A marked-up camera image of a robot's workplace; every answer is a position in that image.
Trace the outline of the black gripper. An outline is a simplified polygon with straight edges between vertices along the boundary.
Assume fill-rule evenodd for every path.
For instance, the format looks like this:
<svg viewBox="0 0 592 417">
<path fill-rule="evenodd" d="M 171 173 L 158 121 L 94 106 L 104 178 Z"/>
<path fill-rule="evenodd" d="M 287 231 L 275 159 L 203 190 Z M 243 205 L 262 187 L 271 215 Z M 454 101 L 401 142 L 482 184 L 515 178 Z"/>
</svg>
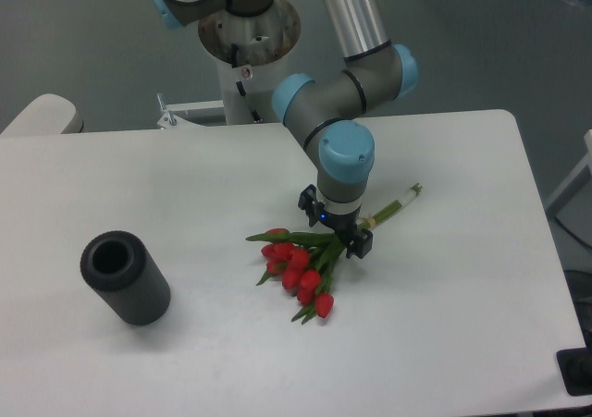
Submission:
<svg viewBox="0 0 592 417">
<path fill-rule="evenodd" d="M 346 250 L 348 259 L 352 256 L 363 259 L 373 247 L 373 233 L 368 227 L 358 227 L 357 218 L 361 207 L 347 214 L 329 212 L 316 197 L 316 186 L 310 184 L 299 195 L 298 208 L 308 218 L 308 224 L 313 227 L 319 220 L 332 229 Z"/>
</svg>

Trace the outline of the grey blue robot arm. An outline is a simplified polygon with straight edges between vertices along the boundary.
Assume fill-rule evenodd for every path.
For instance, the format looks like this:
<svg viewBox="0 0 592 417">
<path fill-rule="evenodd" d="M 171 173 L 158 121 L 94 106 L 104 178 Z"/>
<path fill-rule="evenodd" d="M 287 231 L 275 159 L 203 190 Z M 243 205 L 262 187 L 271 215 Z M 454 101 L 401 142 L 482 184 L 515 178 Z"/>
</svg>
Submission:
<svg viewBox="0 0 592 417">
<path fill-rule="evenodd" d="M 376 0 L 323 0 L 345 64 L 332 80 L 291 73 L 301 21 L 287 0 L 153 0 L 169 28 L 195 25 L 216 64 L 230 125 L 278 122 L 314 164 L 317 181 L 298 206 L 332 229 L 349 255 L 364 257 L 373 236 L 358 223 L 375 141 L 358 118 L 418 81 L 411 51 L 389 38 Z"/>
</svg>

